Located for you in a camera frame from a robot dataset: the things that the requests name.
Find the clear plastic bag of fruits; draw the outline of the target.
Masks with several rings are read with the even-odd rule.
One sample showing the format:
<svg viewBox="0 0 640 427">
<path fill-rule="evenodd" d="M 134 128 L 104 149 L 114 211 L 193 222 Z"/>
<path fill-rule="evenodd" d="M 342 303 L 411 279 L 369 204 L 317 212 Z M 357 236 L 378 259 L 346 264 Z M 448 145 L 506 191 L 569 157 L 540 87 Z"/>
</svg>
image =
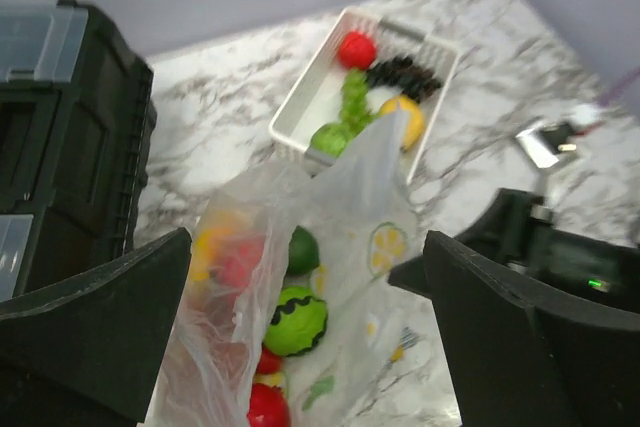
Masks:
<svg viewBox="0 0 640 427">
<path fill-rule="evenodd" d="M 344 421 L 406 333 L 410 304 L 387 278 L 419 239 L 399 173 L 407 123 L 374 121 L 317 175 L 274 160 L 213 193 L 149 425 L 245 426 L 277 404 L 291 426 Z M 328 324 L 314 350 L 281 357 L 263 339 L 289 286 L 324 300 Z"/>
</svg>

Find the green fake watermelon ball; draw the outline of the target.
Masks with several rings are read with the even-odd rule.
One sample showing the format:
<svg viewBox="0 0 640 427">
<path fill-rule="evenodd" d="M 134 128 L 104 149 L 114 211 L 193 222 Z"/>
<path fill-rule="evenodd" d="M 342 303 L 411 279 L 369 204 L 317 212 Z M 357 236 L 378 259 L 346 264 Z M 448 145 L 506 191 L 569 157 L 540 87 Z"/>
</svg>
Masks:
<svg viewBox="0 0 640 427">
<path fill-rule="evenodd" d="M 263 344 L 281 357 L 301 356 L 318 346 L 327 324 L 326 302 L 307 287 L 289 286 L 280 293 Z"/>
</svg>

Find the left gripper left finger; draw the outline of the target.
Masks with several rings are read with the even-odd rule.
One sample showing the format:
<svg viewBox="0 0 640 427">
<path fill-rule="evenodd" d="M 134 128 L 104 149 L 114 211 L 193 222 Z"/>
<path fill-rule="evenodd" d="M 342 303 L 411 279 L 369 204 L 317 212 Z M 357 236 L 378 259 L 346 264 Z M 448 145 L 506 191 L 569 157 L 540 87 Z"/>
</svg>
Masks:
<svg viewBox="0 0 640 427">
<path fill-rule="evenodd" d="M 175 229 L 114 261 L 1 305 L 4 426 L 145 420 L 185 286 Z"/>
</svg>

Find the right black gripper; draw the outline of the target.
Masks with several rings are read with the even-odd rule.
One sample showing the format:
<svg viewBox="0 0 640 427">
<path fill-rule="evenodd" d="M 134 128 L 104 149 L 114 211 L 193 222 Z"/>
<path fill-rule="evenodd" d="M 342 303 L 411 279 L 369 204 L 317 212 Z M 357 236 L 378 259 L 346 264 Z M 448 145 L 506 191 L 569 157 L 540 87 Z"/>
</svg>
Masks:
<svg viewBox="0 0 640 427">
<path fill-rule="evenodd" d="M 572 295 L 639 308 L 639 249 L 561 231 L 540 195 L 501 188 L 457 240 L 486 258 Z M 394 266 L 388 283 L 432 298 L 423 256 Z"/>
</svg>

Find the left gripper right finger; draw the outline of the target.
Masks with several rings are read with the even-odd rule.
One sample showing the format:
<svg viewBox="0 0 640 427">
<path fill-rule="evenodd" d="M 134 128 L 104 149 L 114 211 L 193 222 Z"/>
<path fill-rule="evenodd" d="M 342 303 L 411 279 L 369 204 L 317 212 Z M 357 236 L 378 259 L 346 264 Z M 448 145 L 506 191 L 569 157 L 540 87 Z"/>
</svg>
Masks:
<svg viewBox="0 0 640 427">
<path fill-rule="evenodd" d="M 499 265 L 438 231 L 423 254 L 465 426 L 636 426 L 639 316 Z"/>
</svg>

